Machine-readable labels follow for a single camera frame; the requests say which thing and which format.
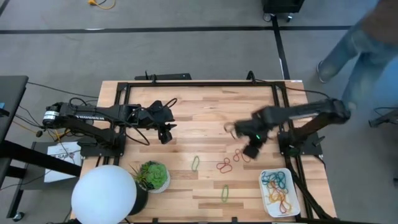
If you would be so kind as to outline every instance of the wooden table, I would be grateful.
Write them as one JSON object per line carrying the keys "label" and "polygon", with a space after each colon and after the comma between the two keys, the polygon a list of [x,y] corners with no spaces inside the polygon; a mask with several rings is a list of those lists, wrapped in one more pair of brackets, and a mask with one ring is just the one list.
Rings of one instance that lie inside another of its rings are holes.
{"label": "wooden table", "polygon": [[[117,83],[103,82],[98,106],[113,105]],[[286,81],[286,85],[303,89],[301,82]],[[304,92],[288,90],[287,93],[291,106],[307,103]],[[155,100],[161,100],[164,104],[172,98],[178,98],[177,104],[172,107],[177,124],[172,130],[173,140],[161,145],[157,139],[157,131],[142,131],[150,141],[150,146],[128,141],[125,154],[119,163],[121,167],[132,172],[129,165],[136,166],[149,160],[162,162],[170,171],[170,187],[161,194],[149,194],[146,208],[128,219],[131,222],[151,222],[153,218],[159,218],[160,222],[230,222],[231,217],[237,217],[240,222],[293,221],[294,218],[275,219],[269,216],[264,211],[261,199],[258,181],[261,171],[285,167],[277,142],[267,142],[256,161],[246,163],[241,159],[234,162],[232,158],[235,149],[241,149],[247,139],[234,140],[223,129],[226,122],[247,119],[252,111],[265,105],[274,105],[271,88],[133,87],[129,103],[139,103],[146,107]],[[295,121],[295,126],[303,125],[307,121],[308,119]],[[95,125],[109,127],[109,123],[104,122],[97,122]],[[128,129],[127,133],[139,138],[133,129]],[[198,172],[191,171],[195,156],[200,158]],[[225,157],[231,159],[233,170],[221,174],[216,169],[216,164]],[[96,161],[97,157],[86,159],[81,176],[94,169]],[[323,164],[313,156],[302,156],[302,161],[309,191],[327,213],[335,216]],[[229,186],[229,199],[223,203],[221,191],[225,184]],[[305,217],[299,189],[297,193],[302,216]]]}

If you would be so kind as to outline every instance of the white tray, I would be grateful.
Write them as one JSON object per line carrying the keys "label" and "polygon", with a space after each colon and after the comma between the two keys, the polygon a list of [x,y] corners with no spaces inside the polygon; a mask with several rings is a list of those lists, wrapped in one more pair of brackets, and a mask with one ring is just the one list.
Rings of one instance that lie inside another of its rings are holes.
{"label": "white tray", "polygon": [[[292,205],[292,209],[289,212],[282,213],[279,210],[279,205],[280,202],[275,202],[275,203],[270,203],[268,199],[268,190],[265,185],[262,184],[261,181],[261,175],[263,172],[266,172],[267,174],[271,174],[274,172],[283,172],[286,177],[286,189],[288,190],[288,193],[286,194],[286,200],[288,203]],[[260,189],[261,189],[261,195],[262,195],[262,202],[264,204],[264,210],[268,211],[268,214],[274,218],[280,218],[280,217],[289,217],[289,216],[294,216],[298,215],[300,213],[300,205],[299,201],[297,200],[297,195],[296,191],[294,188],[294,183],[292,179],[292,174],[290,171],[286,168],[281,168],[281,169],[270,169],[270,170],[263,170],[260,174],[259,177],[259,183],[260,183]]]}

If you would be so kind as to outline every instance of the white globe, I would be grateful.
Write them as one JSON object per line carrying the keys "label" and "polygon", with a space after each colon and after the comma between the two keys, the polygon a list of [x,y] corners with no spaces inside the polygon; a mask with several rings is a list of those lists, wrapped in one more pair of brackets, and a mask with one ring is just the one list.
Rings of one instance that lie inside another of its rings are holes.
{"label": "white globe", "polygon": [[84,175],[72,193],[72,209],[82,224],[117,224],[126,218],[137,197],[129,172],[105,165]]}

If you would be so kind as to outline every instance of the pile of rubber bands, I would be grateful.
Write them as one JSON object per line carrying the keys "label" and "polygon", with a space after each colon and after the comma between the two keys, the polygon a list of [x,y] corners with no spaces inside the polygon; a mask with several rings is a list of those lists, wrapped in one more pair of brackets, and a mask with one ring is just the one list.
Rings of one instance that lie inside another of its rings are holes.
{"label": "pile of rubber bands", "polygon": [[286,176],[283,172],[261,173],[261,182],[267,187],[270,203],[280,202],[279,210],[282,214],[291,211],[292,205],[287,202]]}

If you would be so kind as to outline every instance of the person's leg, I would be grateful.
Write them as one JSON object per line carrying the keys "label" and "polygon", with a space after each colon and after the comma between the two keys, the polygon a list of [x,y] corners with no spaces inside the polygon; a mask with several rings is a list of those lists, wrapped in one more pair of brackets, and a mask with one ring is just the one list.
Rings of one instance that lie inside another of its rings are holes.
{"label": "person's leg", "polygon": [[398,48],[381,49],[376,53],[361,53],[341,98],[349,110],[355,110],[358,102],[373,90],[384,68],[397,53]]}
{"label": "person's leg", "polygon": [[325,83],[336,76],[344,65],[360,52],[360,47],[355,40],[357,32],[362,32],[361,21],[353,26],[329,55],[318,64],[317,73],[321,82]]}

